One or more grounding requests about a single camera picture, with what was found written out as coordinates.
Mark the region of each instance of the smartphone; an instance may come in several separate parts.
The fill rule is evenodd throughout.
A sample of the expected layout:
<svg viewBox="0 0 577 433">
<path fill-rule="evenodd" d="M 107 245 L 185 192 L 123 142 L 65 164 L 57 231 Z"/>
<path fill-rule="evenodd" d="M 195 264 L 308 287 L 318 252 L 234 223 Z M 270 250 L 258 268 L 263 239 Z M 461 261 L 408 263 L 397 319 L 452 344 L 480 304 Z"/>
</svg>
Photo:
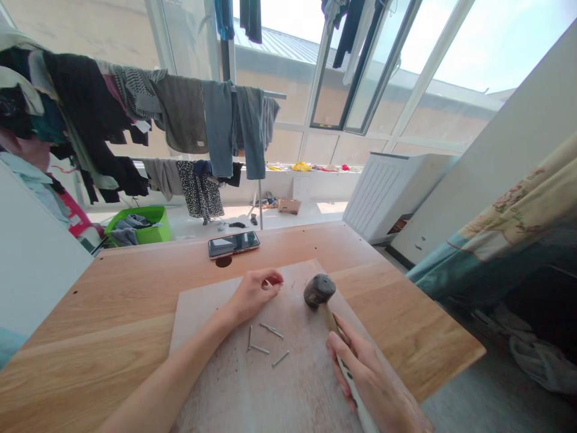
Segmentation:
<svg viewBox="0 0 577 433">
<path fill-rule="evenodd" d="M 209 241 L 210 260 L 219 257 L 230 256 L 231 254 L 242 253 L 253 250 L 260 246 L 260 241 L 255 232 L 239 233 L 238 235 L 224 236 L 223 238 L 211 239 Z"/>
</svg>

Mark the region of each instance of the polka dot clothing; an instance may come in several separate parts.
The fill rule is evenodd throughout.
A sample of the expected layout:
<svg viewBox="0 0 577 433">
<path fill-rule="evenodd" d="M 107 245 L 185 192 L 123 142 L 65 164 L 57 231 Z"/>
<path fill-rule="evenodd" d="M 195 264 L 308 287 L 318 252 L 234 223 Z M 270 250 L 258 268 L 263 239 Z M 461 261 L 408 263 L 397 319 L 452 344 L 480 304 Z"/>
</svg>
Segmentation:
<svg viewBox="0 0 577 433">
<path fill-rule="evenodd" d="M 206 226 L 211 218 L 224 215 L 221 193 L 218 185 L 207 180 L 207 174 L 194 174 L 193 167 L 196 161 L 177 161 L 180 181 L 185 194 L 188 213 L 193 218 L 202 218 Z"/>
</svg>

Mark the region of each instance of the green plastic basket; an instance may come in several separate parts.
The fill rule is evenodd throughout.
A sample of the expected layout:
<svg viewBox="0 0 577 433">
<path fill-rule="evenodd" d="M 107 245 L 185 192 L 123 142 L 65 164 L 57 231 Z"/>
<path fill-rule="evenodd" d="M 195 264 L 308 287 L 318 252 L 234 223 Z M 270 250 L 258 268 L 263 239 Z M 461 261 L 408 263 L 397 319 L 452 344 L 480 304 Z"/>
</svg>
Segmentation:
<svg viewBox="0 0 577 433">
<path fill-rule="evenodd" d="M 170 241 L 170 225 L 168 224 L 168 217 L 166 215 L 166 208 L 164 206 L 147 206 L 147 207 L 133 207 L 131 209 L 121 210 L 114 216 L 114 218 L 106 226 L 104 231 L 105 235 L 108 236 L 114 244 L 118 247 L 121 245 L 110 236 L 110 232 L 116 227 L 116 223 L 120 220 L 125 219 L 128 215 L 135 213 L 137 215 L 142 215 L 144 218 L 149 220 L 151 223 L 161 223 L 162 227 L 149 227 L 147 229 L 138 229 L 136 231 L 136 238 L 138 243 L 142 244 L 153 244 L 155 242 L 167 242 Z"/>
</svg>

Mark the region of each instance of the wooden table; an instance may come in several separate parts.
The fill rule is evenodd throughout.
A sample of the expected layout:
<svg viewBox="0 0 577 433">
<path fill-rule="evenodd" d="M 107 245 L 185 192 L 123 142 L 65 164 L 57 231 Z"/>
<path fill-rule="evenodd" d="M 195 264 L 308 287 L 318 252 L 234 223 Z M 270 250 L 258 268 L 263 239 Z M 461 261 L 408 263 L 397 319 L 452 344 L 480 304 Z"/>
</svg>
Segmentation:
<svg viewBox="0 0 577 433">
<path fill-rule="evenodd" d="M 483 346 L 342 221 L 258 232 L 218 268 L 207 238 L 99 254 L 0 373 L 0 431 L 90 431 L 166 359 L 180 292 L 317 259 L 418 401 Z"/>
</svg>

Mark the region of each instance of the sky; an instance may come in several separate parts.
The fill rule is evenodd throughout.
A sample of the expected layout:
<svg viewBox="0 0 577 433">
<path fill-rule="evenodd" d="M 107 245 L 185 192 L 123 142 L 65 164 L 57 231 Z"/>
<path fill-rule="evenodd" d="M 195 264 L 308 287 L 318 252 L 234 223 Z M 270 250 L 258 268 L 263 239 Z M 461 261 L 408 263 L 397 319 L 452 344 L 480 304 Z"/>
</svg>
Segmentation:
<svg viewBox="0 0 577 433">
<path fill-rule="evenodd" d="M 381 34 L 383 61 L 408 0 L 393 0 Z M 421 73 L 457 0 L 423 0 L 401 53 L 401 68 Z M 262 25 L 320 43 L 324 14 L 320 0 L 261 0 Z M 233 0 L 239 17 L 239 0 Z M 575 0 L 476 0 L 437 69 L 435 79 L 480 92 L 516 88 L 577 17 Z M 337 47 L 340 31 L 331 46 Z"/>
</svg>

